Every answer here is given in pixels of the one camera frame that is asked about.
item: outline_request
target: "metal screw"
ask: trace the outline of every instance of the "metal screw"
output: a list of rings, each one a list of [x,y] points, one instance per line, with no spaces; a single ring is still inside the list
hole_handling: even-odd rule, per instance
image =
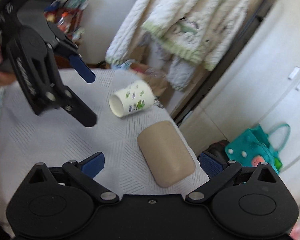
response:
[[[104,192],[100,195],[103,200],[114,200],[117,195],[113,192]]]
[[[0,14],[0,22],[5,23],[6,19],[4,18],[4,16],[2,15],[2,13]]]
[[[70,93],[68,90],[65,90],[65,94],[66,94],[68,97],[72,98],[72,95],[71,95],[71,93]]]
[[[201,192],[192,192],[188,195],[188,197],[192,200],[201,200],[204,199],[204,194]]]
[[[6,5],[6,9],[7,9],[7,13],[8,13],[8,14],[11,14],[12,11],[13,11],[13,5],[10,4],[10,3],[8,3],[8,4]]]
[[[66,106],[65,110],[68,111],[68,112],[70,112],[70,111],[72,111],[72,107],[71,106]]]
[[[56,97],[50,93],[50,92],[46,92],[46,97],[50,100],[50,101],[56,101]]]

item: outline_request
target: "paper cup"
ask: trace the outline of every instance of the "paper cup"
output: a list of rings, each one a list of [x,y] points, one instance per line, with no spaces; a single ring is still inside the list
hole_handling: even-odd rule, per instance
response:
[[[149,85],[138,80],[125,89],[115,92],[109,99],[111,111],[117,117],[148,109],[154,104],[154,95]]]

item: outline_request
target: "bag handle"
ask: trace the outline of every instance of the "bag handle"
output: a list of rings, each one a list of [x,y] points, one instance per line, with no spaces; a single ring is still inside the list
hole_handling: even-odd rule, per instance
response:
[[[268,133],[268,137],[270,137],[272,134],[274,134],[277,130],[279,130],[280,128],[282,127],[288,127],[288,132],[287,132],[287,135],[286,137],[284,138],[284,141],[283,143],[281,144],[281,146],[276,149],[275,151],[276,152],[281,152],[283,150],[283,148],[286,146],[288,140],[289,140],[289,137],[290,137],[290,134],[291,134],[291,127],[290,125],[288,125],[287,123],[284,123],[284,124],[280,124],[278,125],[277,127],[275,127],[274,129],[272,129],[269,133]]]

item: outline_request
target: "patterned tablecloth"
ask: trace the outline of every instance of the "patterned tablecloth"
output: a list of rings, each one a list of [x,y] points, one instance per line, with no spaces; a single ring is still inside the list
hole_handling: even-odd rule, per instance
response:
[[[98,151],[105,155],[105,167],[95,181],[120,197],[123,194],[175,193],[185,196],[208,181],[178,130],[195,160],[196,170],[172,187],[159,187],[138,147],[137,136],[154,123],[173,120],[165,109],[156,105],[117,118],[110,110],[109,97],[138,77],[122,70],[94,72],[97,78],[93,84],[85,83],[73,70],[60,72],[63,82],[97,113],[98,124],[92,128],[83,127],[63,109],[36,116],[17,83],[7,90],[0,119],[0,179],[6,201],[35,163],[45,162],[48,167],[57,167],[68,160],[81,161]]]

